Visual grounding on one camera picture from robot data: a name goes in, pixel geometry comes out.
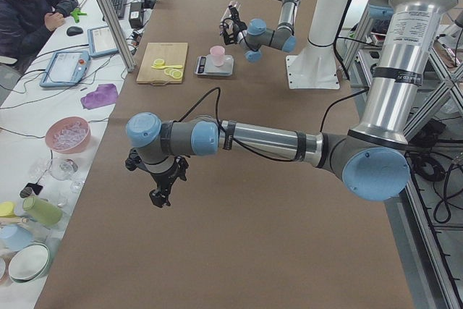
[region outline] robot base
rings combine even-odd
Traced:
[[[338,90],[339,81],[336,74],[334,55],[310,57],[307,48],[299,56],[286,56],[286,75],[289,88],[317,88]]]

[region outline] dark jacket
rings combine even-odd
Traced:
[[[43,18],[48,12],[67,17],[77,0],[0,0],[0,56],[21,60],[37,54],[51,33]]]

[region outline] black computer mouse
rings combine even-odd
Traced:
[[[73,26],[73,27],[67,28],[67,30],[66,30],[66,34],[68,36],[74,36],[74,35],[82,34],[82,33],[84,33],[84,30],[81,27]]]

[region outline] brown tabletop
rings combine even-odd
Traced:
[[[351,93],[290,90],[285,54],[263,48],[256,64],[238,46],[226,79],[193,74],[196,58],[221,44],[218,22],[230,0],[158,0],[135,56],[148,42],[188,42],[181,85],[153,87],[128,74],[37,309],[72,308],[413,308],[382,203],[351,194],[309,164],[276,163],[240,150],[190,158],[172,207],[156,208],[148,174],[129,172],[124,127],[141,111],[178,119],[220,86],[220,117],[318,132],[328,105]],[[275,0],[238,0],[242,20],[275,28]],[[297,14],[299,52],[316,0]],[[214,97],[194,113],[213,114]],[[331,110],[325,131],[358,121],[352,100]]]

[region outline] white pillar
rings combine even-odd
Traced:
[[[317,0],[306,47],[298,56],[286,57],[289,88],[338,89],[333,46],[348,0]]]

